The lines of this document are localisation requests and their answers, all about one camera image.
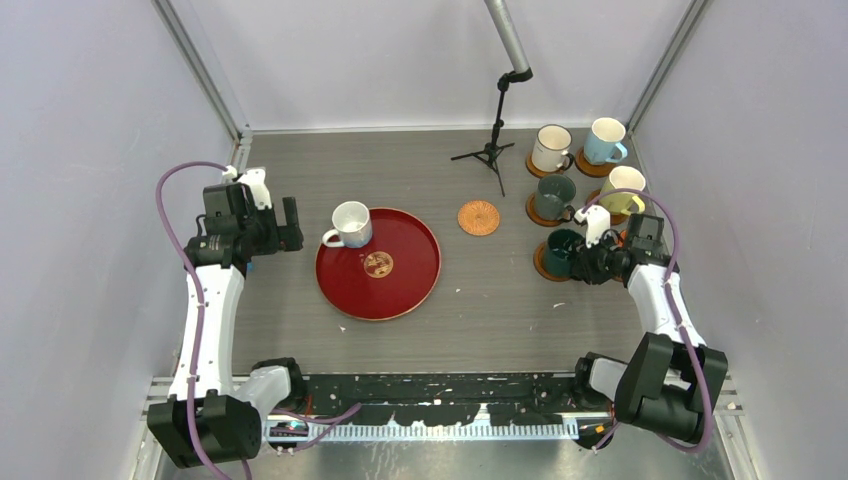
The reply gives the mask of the white cup brown rim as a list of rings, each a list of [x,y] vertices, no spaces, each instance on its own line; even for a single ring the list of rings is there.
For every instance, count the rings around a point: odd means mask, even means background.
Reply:
[[[543,171],[553,171],[563,166],[570,152],[572,135],[568,129],[557,124],[542,126],[536,133],[536,140],[531,151],[535,166]]]

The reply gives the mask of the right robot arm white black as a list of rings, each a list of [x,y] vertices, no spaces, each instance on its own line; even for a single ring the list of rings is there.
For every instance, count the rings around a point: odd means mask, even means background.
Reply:
[[[660,217],[633,214],[625,236],[601,207],[579,210],[586,227],[568,251],[571,277],[590,285],[619,279],[645,331],[627,362],[593,352],[575,366],[571,397],[584,410],[607,405],[615,420],[686,448],[708,432],[728,361],[696,332],[680,292],[679,269],[662,239]]]

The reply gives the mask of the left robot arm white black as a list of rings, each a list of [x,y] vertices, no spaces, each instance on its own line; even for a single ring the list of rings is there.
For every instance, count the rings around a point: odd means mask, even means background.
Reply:
[[[248,264],[303,246],[294,198],[283,200],[283,226],[259,183],[210,186],[203,201],[202,230],[182,247],[189,303],[178,368],[165,401],[147,414],[149,430],[182,469],[254,458],[272,410],[296,413],[307,398],[290,357],[255,364],[241,385],[232,373],[235,314]]]

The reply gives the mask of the light blue mug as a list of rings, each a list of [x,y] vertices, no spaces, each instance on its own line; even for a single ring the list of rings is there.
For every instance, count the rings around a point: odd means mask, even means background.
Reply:
[[[628,156],[623,144],[626,127],[611,117],[596,119],[584,143],[584,156],[591,165],[618,164]]]

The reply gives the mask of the yellow mug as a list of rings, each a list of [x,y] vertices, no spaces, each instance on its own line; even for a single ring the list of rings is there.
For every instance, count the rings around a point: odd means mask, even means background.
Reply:
[[[646,187],[646,178],[636,168],[617,166],[611,170],[601,189],[599,203],[611,215],[630,216],[645,212],[646,205],[640,193]]]

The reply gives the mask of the red round tray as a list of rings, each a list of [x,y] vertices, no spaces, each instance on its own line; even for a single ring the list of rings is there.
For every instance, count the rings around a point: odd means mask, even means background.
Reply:
[[[325,299],[359,320],[405,315],[435,288],[442,255],[432,230],[414,215],[393,208],[370,210],[373,236],[358,249],[321,245],[315,276]]]

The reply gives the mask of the dark teal cup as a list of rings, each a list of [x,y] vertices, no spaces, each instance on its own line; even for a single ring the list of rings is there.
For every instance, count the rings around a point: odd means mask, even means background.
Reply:
[[[544,270],[556,278],[572,275],[579,250],[585,245],[585,237],[577,231],[558,229],[547,237],[542,254]]]

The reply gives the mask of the dark green cup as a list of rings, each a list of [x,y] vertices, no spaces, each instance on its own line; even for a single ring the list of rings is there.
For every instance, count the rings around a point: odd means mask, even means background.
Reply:
[[[533,212],[542,220],[569,221],[573,215],[572,200],[577,188],[563,174],[550,174],[541,178],[534,192]]]

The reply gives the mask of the woven rattan coaster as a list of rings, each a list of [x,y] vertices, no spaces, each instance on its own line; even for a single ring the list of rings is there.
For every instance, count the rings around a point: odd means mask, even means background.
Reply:
[[[472,200],[465,203],[458,211],[459,227],[472,236],[487,236],[496,231],[500,225],[500,213],[490,202]]]

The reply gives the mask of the wooden coaster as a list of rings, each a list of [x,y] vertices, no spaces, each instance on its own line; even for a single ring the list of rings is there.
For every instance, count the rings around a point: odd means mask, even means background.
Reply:
[[[600,194],[601,194],[600,189],[595,189],[595,190],[591,191],[586,197],[586,202],[589,202],[589,201],[595,199]],[[605,209],[607,209],[609,206],[611,206],[610,199],[608,197],[605,197],[604,199],[602,199],[599,202],[599,204],[602,207],[604,207]],[[610,213],[610,221],[611,221],[611,224],[613,226],[624,224],[628,220],[628,216],[625,215],[625,214],[618,213],[618,212],[615,212],[615,211],[609,211],[609,213]]]
[[[575,213],[574,208],[571,205],[567,205],[563,215],[554,220],[546,220],[539,216],[535,211],[535,197],[536,194],[532,193],[525,202],[525,212],[528,218],[533,221],[535,224],[543,226],[543,227],[556,227],[561,224],[570,222],[573,218],[573,214]]]
[[[552,174],[564,173],[567,169],[569,169],[571,167],[572,164],[573,164],[573,157],[571,155],[567,155],[566,156],[566,162],[564,163],[563,166],[559,167],[556,170],[548,172],[548,171],[540,170],[535,166],[535,164],[532,161],[532,155],[531,154],[528,154],[526,156],[526,159],[525,159],[525,167],[526,167],[527,171],[531,175],[533,175],[533,176],[535,176],[536,178],[539,178],[539,179],[544,178],[548,175],[552,175]]]
[[[569,277],[557,277],[557,276],[554,276],[554,275],[550,274],[550,273],[549,273],[549,272],[548,272],[548,271],[544,268],[544,265],[543,265],[543,259],[544,259],[544,249],[545,249],[545,246],[546,246],[546,243],[545,243],[545,242],[541,242],[541,243],[540,243],[540,244],[536,247],[536,249],[535,249],[535,251],[534,251],[534,254],[533,254],[533,264],[534,264],[534,267],[535,267],[535,270],[537,271],[537,273],[538,273],[539,275],[541,275],[543,278],[545,278],[546,280],[549,280],[549,281],[553,281],[553,282],[565,282],[565,281],[569,281],[569,280],[570,280],[570,278],[569,278]]]
[[[575,159],[576,168],[584,175],[591,178],[603,178],[617,166],[617,163],[604,162],[600,165],[595,165],[587,160],[584,148],[580,148]]]

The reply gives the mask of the microphone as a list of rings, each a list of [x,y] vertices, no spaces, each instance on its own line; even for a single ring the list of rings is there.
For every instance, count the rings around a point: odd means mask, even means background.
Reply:
[[[514,143],[503,145],[498,144],[501,129],[504,126],[503,107],[505,97],[512,84],[527,82],[533,78],[534,73],[520,41],[506,2],[504,0],[485,0],[484,3],[510,60],[512,69],[501,75],[496,84],[499,92],[499,98],[495,120],[491,128],[490,140],[484,145],[482,150],[454,156],[451,158],[451,161],[466,158],[477,159],[496,174],[501,195],[505,196],[505,189],[498,165],[498,158],[504,150],[514,146]]]

